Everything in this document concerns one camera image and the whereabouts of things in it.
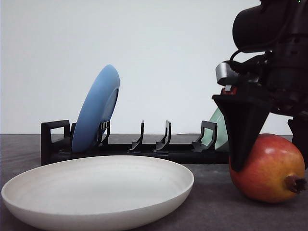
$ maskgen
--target table surface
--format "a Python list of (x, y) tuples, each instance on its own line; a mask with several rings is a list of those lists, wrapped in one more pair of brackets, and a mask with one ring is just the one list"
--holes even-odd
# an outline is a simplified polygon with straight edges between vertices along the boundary
[[(161, 136), (147, 135), (145, 142)], [(197, 135), (176, 135), (179, 143)], [(111, 135), (114, 143), (132, 142), (137, 135)], [(40, 135), (0, 136), (1, 188), (12, 177), (40, 165)], [(308, 230), (308, 192), (277, 205), (247, 199), (234, 187), (227, 165), (185, 165), (195, 177), (186, 201), (166, 217), (134, 231), (303, 231)], [(16, 219), (0, 197), (1, 231), (38, 231)]]

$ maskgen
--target white wall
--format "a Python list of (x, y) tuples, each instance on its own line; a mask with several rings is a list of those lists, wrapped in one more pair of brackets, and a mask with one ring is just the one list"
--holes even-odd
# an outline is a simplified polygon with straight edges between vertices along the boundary
[[(215, 67), (236, 50), (237, 13), (258, 0), (2, 0), (1, 133), (75, 122), (92, 82), (112, 64), (121, 88), (112, 133), (200, 132), (219, 94)], [(240, 61), (252, 55), (239, 55)], [(263, 132), (291, 134), (271, 115)]]

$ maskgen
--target pomegranate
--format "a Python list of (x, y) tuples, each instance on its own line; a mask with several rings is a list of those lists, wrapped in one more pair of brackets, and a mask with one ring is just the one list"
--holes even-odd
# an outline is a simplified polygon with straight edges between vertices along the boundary
[(234, 185), (247, 197), (278, 203), (305, 189), (305, 163), (294, 144), (277, 135), (260, 134), (240, 172), (230, 169)]

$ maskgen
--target dish rack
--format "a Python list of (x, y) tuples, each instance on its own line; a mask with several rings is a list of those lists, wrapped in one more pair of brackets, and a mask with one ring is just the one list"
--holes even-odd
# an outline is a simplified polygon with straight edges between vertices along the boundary
[[(99, 125), (97, 141), (93, 147), (85, 152), (72, 152), (72, 137), (76, 123), (70, 126), (69, 120), (53, 121), (41, 124), (41, 165), (65, 160), (106, 155), (137, 155), (162, 158), (179, 164), (226, 164), (229, 160), (228, 152), (215, 151), (217, 140), (217, 124), (202, 121), (201, 134), (196, 141), (187, 144), (170, 143), (171, 122), (166, 121), (165, 133), (161, 140), (155, 143), (142, 143), (144, 136), (144, 121), (141, 122), (140, 137), (132, 144), (112, 144), (109, 142), (111, 123), (103, 122)], [(62, 139), (52, 141), (51, 130), (64, 128)], [(209, 145), (202, 144), (205, 129), (212, 130), (212, 140)]]

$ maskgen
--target light blue plate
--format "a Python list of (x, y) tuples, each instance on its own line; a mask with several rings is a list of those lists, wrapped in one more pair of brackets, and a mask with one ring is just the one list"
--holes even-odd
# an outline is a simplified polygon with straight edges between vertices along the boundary
[(96, 143), (100, 123), (111, 119), (119, 88), (118, 72), (107, 65), (96, 77), (82, 105), (73, 135), (74, 153), (84, 152)]

